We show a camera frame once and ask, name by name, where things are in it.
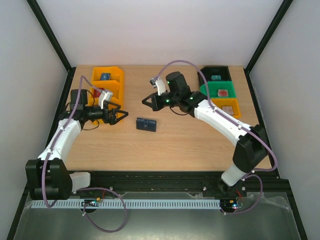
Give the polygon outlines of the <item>blue leather card holder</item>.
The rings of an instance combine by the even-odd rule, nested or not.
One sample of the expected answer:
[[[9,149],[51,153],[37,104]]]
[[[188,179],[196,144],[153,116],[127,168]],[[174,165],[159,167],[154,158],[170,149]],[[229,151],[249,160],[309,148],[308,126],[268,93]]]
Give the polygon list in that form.
[[[136,129],[141,131],[156,132],[157,121],[147,118],[136,118]]]

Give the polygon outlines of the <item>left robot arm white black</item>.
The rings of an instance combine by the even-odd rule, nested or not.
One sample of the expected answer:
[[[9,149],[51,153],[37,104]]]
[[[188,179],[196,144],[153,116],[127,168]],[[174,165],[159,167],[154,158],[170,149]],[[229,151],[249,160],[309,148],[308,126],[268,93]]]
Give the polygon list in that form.
[[[65,164],[74,141],[88,121],[115,125],[129,115],[111,101],[112,92],[102,91],[97,105],[88,104],[87,92],[86,89],[71,91],[70,109],[59,116],[52,139],[37,159],[26,163],[27,186],[32,200],[67,200],[73,192],[88,187],[90,173],[70,173]]]

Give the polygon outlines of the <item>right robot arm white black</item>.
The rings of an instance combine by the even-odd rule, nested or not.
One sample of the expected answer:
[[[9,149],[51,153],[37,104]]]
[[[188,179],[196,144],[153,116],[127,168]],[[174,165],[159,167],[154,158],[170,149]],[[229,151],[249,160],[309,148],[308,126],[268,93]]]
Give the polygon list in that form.
[[[218,191],[229,196],[236,189],[236,183],[249,174],[266,156],[266,131],[260,126],[251,126],[232,117],[208,100],[199,91],[191,91],[185,77],[172,72],[163,81],[151,78],[156,89],[142,103],[154,112],[165,107],[178,107],[183,113],[203,121],[225,136],[234,146],[233,163],[223,172]]]

